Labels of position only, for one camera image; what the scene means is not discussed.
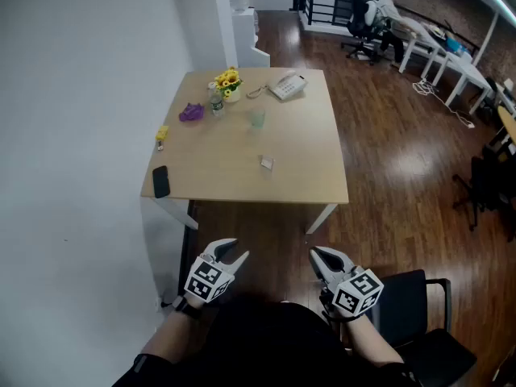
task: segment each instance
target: black phone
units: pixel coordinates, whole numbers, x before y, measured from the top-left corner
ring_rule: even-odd
[[[152,171],[152,182],[154,183],[154,196],[156,198],[170,195],[169,171],[166,166],[160,166]]]

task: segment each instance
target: ceiling light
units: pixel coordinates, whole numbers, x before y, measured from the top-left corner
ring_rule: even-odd
[[[516,26],[516,15],[511,11],[511,9],[503,2],[503,0],[494,0],[495,3],[498,4],[498,7],[503,10],[506,14],[506,17],[511,20],[512,24]]]

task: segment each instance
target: white telephone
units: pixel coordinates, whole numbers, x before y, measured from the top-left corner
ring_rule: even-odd
[[[299,76],[295,70],[289,70],[277,79],[267,82],[268,89],[273,92],[280,100],[286,100],[294,96],[297,92],[305,89],[308,82],[304,77]]]

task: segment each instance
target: hardwood floor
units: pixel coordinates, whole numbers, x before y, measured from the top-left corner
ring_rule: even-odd
[[[308,261],[314,244],[346,252],[380,277],[416,268],[429,278],[446,277],[451,333],[478,357],[468,385],[487,385],[515,341],[516,243],[506,242],[498,213],[480,214],[471,233],[471,208],[452,209],[464,191],[451,178],[469,177],[471,157],[493,130],[478,121],[470,130],[439,100],[416,94],[411,83],[418,81],[418,65],[401,75],[387,62],[371,67],[349,60],[340,37],[303,32],[293,13],[260,13],[259,37],[257,47],[271,54],[271,66],[324,71],[350,202],[338,206],[308,242],[303,228],[322,206],[195,202],[200,227],[189,255],[212,240],[236,237],[251,255],[233,293],[262,293],[315,311],[320,287]],[[443,320],[442,303],[442,291],[429,292],[430,328]]]

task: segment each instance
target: table top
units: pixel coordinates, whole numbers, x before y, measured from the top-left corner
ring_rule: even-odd
[[[462,71],[462,73],[468,76],[470,81],[480,87],[491,89],[491,86],[482,76],[482,73],[480,73],[472,63],[450,52],[447,53],[447,56]]]
[[[510,115],[507,109],[503,106],[498,107],[498,114],[500,115],[501,122],[507,130],[513,143],[516,144],[516,120]]]
[[[308,85],[280,101],[265,90],[258,98],[245,93],[260,88],[288,69],[239,69],[241,99],[225,103],[225,115],[210,112],[207,86],[222,71],[187,73],[165,118],[169,133],[164,150],[156,149],[145,174],[142,196],[154,197],[152,170],[166,165],[170,198],[249,201],[348,203],[346,175],[330,94],[322,70],[296,69]],[[205,105],[204,118],[180,122],[186,105]],[[250,112],[263,108],[261,129]],[[260,165],[262,156],[273,170]]]
[[[418,31],[419,36],[422,37],[422,39],[424,40],[425,43],[429,44],[433,48],[440,49],[443,52],[445,52],[445,50],[443,49],[443,46],[441,46],[439,44],[439,42],[437,42],[431,36],[431,34],[428,32],[428,30],[420,22],[418,22],[417,20],[411,19],[409,17],[404,17],[403,20],[405,20],[405,22],[409,26],[411,26],[413,29]]]

